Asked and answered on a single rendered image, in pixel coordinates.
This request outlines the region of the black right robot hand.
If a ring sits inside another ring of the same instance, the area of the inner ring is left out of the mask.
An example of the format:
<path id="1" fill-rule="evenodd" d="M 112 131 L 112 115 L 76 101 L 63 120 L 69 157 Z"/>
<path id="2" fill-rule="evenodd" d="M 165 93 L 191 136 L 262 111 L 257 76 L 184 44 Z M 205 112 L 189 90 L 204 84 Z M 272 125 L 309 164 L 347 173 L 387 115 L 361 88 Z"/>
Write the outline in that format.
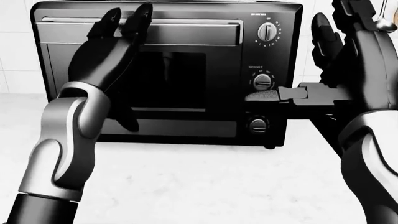
<path id="1" fill-rule="evenodd" d="M 370 0 L 333 0 L 332 5 L 334 24 L 319 13 L 311 25 L 320 81 L 252 93 L 245 98 L 248 106 L 306 113 L 398 109 L 398 55 L 388 33 L 373 22 Z"/>

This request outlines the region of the black temperature knob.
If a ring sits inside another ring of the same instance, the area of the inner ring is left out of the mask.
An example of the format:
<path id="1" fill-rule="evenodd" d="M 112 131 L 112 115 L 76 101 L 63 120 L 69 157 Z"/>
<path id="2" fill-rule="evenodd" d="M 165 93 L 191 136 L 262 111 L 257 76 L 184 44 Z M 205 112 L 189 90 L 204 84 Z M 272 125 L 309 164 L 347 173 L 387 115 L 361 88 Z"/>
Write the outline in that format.
<path id="1" fill-rule="evenodd" d="M 270 90 L 275 85 L 274 77 L 269 74 L 258 74 L 254 77 L 252 85 L 256 91 Z"/>

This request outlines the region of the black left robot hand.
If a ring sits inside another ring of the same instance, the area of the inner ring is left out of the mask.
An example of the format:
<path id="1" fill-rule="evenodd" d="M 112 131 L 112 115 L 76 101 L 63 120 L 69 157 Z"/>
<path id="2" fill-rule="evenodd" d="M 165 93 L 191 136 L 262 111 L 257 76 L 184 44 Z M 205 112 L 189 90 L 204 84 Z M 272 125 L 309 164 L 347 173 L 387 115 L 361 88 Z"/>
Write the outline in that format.
<path id="1" fill-rule="evenodd" d="M 152 22 L 153 5 L 141 4 L 129 16 L 121 29 L 121 9 L 110 9 L 95 22 L 84 42 L 74 53 L 68 66 L 70 86 L 60 93 L 87 93 L 87 100 L 79 115 L 83 134 L 99 133 L 105 119 L 117 121 L 130 132 L 139 130 L 133 110 L 119 96 L 121 85 L 131 77 L 138 58 L 139 47 L 145 42 Z"/>

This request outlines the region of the black glass oven door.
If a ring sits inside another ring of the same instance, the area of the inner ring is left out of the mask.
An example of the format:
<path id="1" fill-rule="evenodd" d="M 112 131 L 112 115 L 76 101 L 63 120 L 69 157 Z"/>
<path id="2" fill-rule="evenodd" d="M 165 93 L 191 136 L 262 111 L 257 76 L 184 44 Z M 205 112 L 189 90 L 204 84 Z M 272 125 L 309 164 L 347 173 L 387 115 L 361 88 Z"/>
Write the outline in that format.
<path id="1" fill-rule="evenodd" d="M 100 18 L 49 17 L 34 22 L 52 98 L 68 83 L 74 53 Z M 131 77 L 119 96 L 139 130 L 105 119 L 100 141 L 176 141 L 236 138 L 241 109 L 241 23 L 228 20 L 156 19 L 139 47 Z"/>

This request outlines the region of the large silver timer knob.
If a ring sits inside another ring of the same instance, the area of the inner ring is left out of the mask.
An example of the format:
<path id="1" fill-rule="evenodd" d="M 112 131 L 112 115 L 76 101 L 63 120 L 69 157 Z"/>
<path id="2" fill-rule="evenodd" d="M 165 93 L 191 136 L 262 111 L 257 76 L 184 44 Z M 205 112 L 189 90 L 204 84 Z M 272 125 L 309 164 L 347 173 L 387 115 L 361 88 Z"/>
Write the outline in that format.
<path id="1" fill-rule="evenodd" d="M 257 36 L 263 42 L 270 42 L 277 36 L 277 27 L 271 22 L 265 22 L 259 27 Z"/>

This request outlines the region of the hanging silver spoon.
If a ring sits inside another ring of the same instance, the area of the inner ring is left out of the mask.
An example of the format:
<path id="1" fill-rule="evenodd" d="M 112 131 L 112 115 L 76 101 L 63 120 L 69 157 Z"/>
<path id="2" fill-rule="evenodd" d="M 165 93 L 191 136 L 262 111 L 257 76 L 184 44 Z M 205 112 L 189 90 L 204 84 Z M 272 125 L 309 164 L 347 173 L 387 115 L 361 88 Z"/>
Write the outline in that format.
<path id="1" fill-rule="evenodd" d="M 376 26 L 378 31 L 393 33 L 398 29 L 398 27 L 393 22 L 386 20 L 384 16 L 386 6 L 387 6 L 387 0 L 382 0 L 380 12 L 377 19 L 374 21 L 374 25 Z"/>

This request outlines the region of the black function knob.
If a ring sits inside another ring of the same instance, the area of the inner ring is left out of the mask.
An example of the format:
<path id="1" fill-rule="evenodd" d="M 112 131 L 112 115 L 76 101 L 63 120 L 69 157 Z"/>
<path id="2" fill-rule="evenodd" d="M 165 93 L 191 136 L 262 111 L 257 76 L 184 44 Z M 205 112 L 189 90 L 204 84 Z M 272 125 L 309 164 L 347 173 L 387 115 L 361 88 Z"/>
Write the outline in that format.
<path id="1" fill-rule="evenodd" d="M 249 124 L 249 131 L 252 133 L 264 133 L 267 131 L 269 125 L 266 119 L 253 119 Z"/>

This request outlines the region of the black toaster oven body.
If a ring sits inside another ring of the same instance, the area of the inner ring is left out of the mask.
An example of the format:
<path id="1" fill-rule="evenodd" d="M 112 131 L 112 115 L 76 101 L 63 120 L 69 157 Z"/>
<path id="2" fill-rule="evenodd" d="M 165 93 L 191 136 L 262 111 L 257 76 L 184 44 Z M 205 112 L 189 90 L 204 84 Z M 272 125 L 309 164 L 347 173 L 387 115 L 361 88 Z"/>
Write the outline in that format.
<path id="1" fill-rule="evenodd" d="M 282 113 L 270 108 L 256 110 L 246 104 L 245 98 L 259 92 L 252 85 L 254 77 L 258 74 L 269 74 L 274 77 L 275 85 L 270 90 L 292 86 L 303 12 L 303 6 L 299 3 L 262 0 L 67 0 L 35 3 L 30 10 L 30 21 L 47 98 L 54 99 L 49 95 L 49 87 L 45 83 L 45 67 L 40 45 L 35 36 L 34 22 L 41 20 L 44 16 L 101 19 L 108 10 L 114 8 L 121 9 L 121 20 L 125 21 L 143 3 L 153 5 L 152 22 L 156 19 L 194 19 L 228 20 L 241 23 L 240 43 L 243 64 L 241 65 L 240 106 L 244 112 L 244 118 L 237 137 L 224 138 L 220 143 L 213 143 L 208 138 L 134 143 L 238 145 L 268 148 L 284 145 L 287 120 Z M 257 36 L 259 27 L 265 22 L 271 22 L 277 27 L 277 36 L 270 42 L 263 42 Z M 249 131 L 248 124 L 258 118 L 268 121 L 269 127 L 264 133 Z"/>

